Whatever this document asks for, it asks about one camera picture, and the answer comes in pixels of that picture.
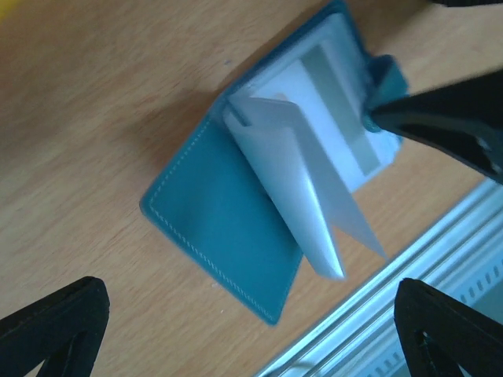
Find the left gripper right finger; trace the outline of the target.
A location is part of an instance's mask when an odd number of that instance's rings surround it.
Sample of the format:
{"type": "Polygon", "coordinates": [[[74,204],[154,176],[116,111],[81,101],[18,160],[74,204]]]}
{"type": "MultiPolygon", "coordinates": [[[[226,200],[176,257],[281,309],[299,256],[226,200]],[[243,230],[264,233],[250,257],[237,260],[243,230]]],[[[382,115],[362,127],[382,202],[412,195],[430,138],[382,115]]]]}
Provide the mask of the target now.
{"type": "Polygon", "coordinates": [[[502,325],[430,285],[402,280],[394,319],[412,376],[502,375],[502,325]]]}

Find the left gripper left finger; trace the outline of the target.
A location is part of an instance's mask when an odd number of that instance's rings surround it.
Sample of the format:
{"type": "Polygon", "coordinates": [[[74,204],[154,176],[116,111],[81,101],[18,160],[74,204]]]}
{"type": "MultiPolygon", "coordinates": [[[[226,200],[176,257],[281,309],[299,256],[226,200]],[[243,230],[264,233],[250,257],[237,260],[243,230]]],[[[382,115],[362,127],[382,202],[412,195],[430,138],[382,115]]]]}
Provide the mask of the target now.
{"type": "Polygon", "coordinates": [[[1,375],[89,376],[110,301],[103,280],[85,276],[1,319],[1,375]]]}

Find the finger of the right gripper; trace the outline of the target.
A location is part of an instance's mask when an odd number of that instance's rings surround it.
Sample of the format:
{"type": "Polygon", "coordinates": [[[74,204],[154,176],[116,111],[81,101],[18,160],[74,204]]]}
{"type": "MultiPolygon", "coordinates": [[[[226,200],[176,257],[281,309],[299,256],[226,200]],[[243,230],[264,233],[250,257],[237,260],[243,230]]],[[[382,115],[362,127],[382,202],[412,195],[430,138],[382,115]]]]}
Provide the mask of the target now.
{"type": "Polygon", "coordinates": [[[502,70],[383,104],[371,119],[502,182],[502,70]]]}

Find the blue leather card holder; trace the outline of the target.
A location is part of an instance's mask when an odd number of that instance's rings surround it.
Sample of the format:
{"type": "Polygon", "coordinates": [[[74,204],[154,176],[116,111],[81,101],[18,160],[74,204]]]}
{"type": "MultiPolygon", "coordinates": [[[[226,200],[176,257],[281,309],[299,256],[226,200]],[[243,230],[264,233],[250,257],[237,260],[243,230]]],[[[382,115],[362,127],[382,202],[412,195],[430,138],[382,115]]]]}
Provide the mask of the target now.
{"type": "Polygon", "coordinates": [[[402,139],[369,113],[404,97],[407,82],[393,57],[366,50],[347,4],[332,1],[217,97],[140,202],[147,219],[270,325],[303,258],[320,276],[345,277],[336,230],[384,253],[299,106],[269,96],[275,78],[317,45],[384,163],[372,178],[389,167],[402,139]]]}

